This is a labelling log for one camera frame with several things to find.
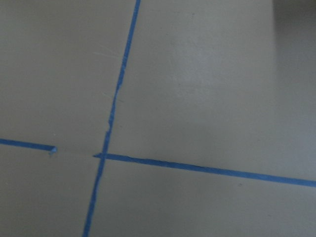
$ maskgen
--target blue tape line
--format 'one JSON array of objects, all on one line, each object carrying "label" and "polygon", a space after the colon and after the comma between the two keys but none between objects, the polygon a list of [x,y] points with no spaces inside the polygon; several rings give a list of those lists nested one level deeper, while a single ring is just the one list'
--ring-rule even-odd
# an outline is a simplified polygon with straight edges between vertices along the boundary
[{"label": "blue tape line", "polygon": [[[102,154],[94,155],[94,157],[98,157],[98,158],[101,156]],[[175,169],[185,169],[185,170],[191,170],[191,171],[205,172],[205,173],[211,173],[211,174],[220,174],[220,175],[234,176],[234,177],[247,178],[247,179],[257,179],[257,180],[284,183],[284,184],[294,184],[294,185],[301,185],[301,186],[308,186],[308,187],[316,187],[316,181],[313,181],[313,180],[286,178],[286,177],[281,177],[281,176],[243,172],[243,171],[236,171],[236,170],[230,170],[230,169],[219,169],[219,168],[213,168],[213,167],[201,167],[201,166],[196,166],[192,164],[167,162],[167,161],[160,161],[160,160],[155,160],[155,159],[132,158],[132,157],[120,156],[120,155],[114,155],[114,154],[107,154],[107,159],[133,162],[133,163],[138,163],[138,164],[148,164],[148,165],[169,167],[169,168],[175,168]]]},{"label": "blue tape line", "polygon": [[55,146],[43,145],[43,144],[37,144],[37,143],[31,143],[31,142],[13,141],[13,140],[0,138],[0,144],[49,151],[49,154],[53,154],[57,152],[57,147]]},{"label": "blue tape line", "polygon": [[101,177],[103,174],[103,169],[104,169],[104,165],[105,165],[105,160],[107,158],[107,152],[108,152],[109,143],[110,143],[110,139],[111,139],[111,133],[112,133],[112,129],[113,129],[117,96],[118,96],[119,89],[123,83],[123,79],[124,79],[125,69],[126,69],[126,65],[127,65],[127,61],[128,61],[130,46],[131,46],[133,35],[134,35],[134,30],[135,30],[139,6],[140,6],[140,0],[136,0],[134,12],[133,12],[133,17],[132,17],[132,21],[130,24],[127,42],[126,42],[126,46],[125,46],[124,56],[123,56],[123,60],[122,60],[122,64],[121,64],[121,68],[120,68],[120,72],[119,72],[119,76],[118,76],[117,87],[116,87],[113,102],[112,102],[111,113],[110,113],[110,117],[108,120],[109,129],[105,134],[104,144],[103,144],[103,148],[102,148],[103,155],[100,157],[101,160],[99,162],[97,176],[96,176],[95,181],[94,181],[93,191],[92,191],[92,195],[91,195],[91,199],[90,199],[89,209],[88,209],[82,237],[88,237],[89,232],[90,232],[90,228],[91,228],[91,222],[92,222],[95,203],[96,203],[96,199],[97,199],[98,188],[99,188],[100,180],[101,180]]}]

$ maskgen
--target gray floor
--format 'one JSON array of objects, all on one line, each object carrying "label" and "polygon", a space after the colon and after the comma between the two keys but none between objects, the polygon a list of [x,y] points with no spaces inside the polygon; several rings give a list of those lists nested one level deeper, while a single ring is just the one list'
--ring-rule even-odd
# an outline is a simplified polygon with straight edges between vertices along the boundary
[{"label": "gray floor", "polygon": [[[0,3],[0,236],[82,235],[135,1]],[[316,180],[316,2],[144,0],[109,153]],[[106,161],[91,237],[314,236],[316,189]]]}]

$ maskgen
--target concrete floor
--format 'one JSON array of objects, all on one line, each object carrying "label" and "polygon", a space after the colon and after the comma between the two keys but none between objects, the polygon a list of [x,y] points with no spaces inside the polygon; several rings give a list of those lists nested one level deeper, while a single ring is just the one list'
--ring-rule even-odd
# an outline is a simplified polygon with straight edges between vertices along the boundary
[{"label": "concrete floor", "polygon": [[[0,3],[0,236],[82,235],[135,1]],[[108,152],[316,181],[316,2],[141,2]],[[316,188],[107,160],[90,237],[316,233]]]}]

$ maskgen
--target blue line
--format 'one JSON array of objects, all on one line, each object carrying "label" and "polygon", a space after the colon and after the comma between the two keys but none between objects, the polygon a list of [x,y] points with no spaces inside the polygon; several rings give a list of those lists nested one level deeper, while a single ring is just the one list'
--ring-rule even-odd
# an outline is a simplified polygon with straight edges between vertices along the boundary
[{"label": "blue line", "polygon": [[13,141],[13,140],[7,140],[7,139],[0,138],[0,144],[49,151],[49,154],[53,154],[53,153],[57,152],[57,147],[55,147],[55,146],[43,145],[43,144],[37,144],[37,143],[31,143],[31,142]]},{"label": "blue line", "polygon": [[211,174],[220,174],[220,175],[234,176],[234,177],[247,178],[247,179],[257,179],[257,180],[284,183],[284,184],[294,184],[294,185],[301,185],[301,186],[308,186],[308,187],[316,187],[316,181],[313,181],[313,180],[294,179],[294,178],[287,178],[287,177],[267,175],[267,174],[236,171],[236,170],[230,170],[230,169],[219,169],[219,168],[213,168],[213,167],[201,167],[201,166],[196,166],[192,164],[167,162],[167,161],[160,161],[160,160],[155,160],[155,159],[132,158],[132,157],[120,156],[120,155],[114,155],[114,154],[107,154],[107,159],[133,162],[133,163],[138,163],[138,164],[148,164],[148,165],[169,167],[169,168],[175,168],[175,169],[185,169],[185,170],[191,170],[191,171],[205,172],[205,173],[211,173]]},{"label": "blue line", "polygon": [[105,165],[105,160],[107,158],[107,152],[108,152],[109,143],[110,143],[110,139],[111,139],[111,133],[112,133],[112,129],[113,129],[117,96],[118,96],[119,89],[123,83],[123,79],[124,79],[125,69],[126,69],[129,51],[130,51],[130,47],[131,47],[131,43],[132,43],[132,39],[133,39],[133,35],[134,35],[134,30],[135,30],[139,6],[140,6],[140,0],[136,0],[134,12],[133,12],[133,17],[132,17],[132,21],[130,24],[127,42],[126,42],[126,46],[125,46],[122,65],[121,65],[119,76],[118,76],[117,87],[116,87],[113,102],[112,102],[111,113],[110,113],[110,117],[108,120],[109,130],[106,132],[106,135],[105,135],[104,144],[103,144],[103,148],[102,148],[103,155],[100,157],[101,160],[99,162],[98,172],[97,172],[97,175],[96,175],[96,178],[94,181],[93,191],[92,191],[92,195],[91,195],[91,199],[90,199],[89,209],[88,209],[82,237],[88,237],[89,232],[90,232],[90,228],[91,228],[92,217],[93,217],[95,203],[96,203],[96,199],[97,199],[97,195],[98,195],[98,188],[99,188],[100,180],[101,180],[101,177],[103,174],[103,169],[104,169],[104,165]]}]

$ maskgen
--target horizontal blue tape strip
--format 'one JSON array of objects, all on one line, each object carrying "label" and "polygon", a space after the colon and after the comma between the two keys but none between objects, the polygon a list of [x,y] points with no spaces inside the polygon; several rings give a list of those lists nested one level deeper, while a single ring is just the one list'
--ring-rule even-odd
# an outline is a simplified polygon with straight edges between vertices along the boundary
[{"label": "horizontal blue tape strip", "polygon": [[[101,155],[102,154],[97,154],[94,157],[99,158]],[[284,183],[284,184],[294,184],[294,185],[301,185],[301,186],[316,187],[316,181],[313,181],[313,180],[294,179],[294,178],[273,176],[273,175],[267,175],[267,174],[236,171],[236,170],[230,170],[230,169],[219,169],[219,168],[213,168],[213,167],[201,167],[201,166],[192,165],[192,164],[167,162],[167,161],[160,161],[160,160],[155,160],[155,159],[132,158],[132,157],[120,156],[120,155],[114,155],[114,154],[107,154],[106,159],[133,162],[133,163],[138,163],[138,164],[155,165],[155,166],[175,168],[175,169],[185,169],[185,170],[191,170],[191,171],[205,172],[205,173],[211,173],[211,174],[220,174],[220,175],[234,176],[234,177],[247,178],[247,179],[258,179],[258,180]]]},{"label": "horizontal blue tape strip", "polygon": [[0,144],[49,151],[50,154],[57,152],[57,147],[55,146],[43,145],[43,144],[37,144],[37,143],[31,143],[31,142],[13,141],[13,140],[0,138]]}]

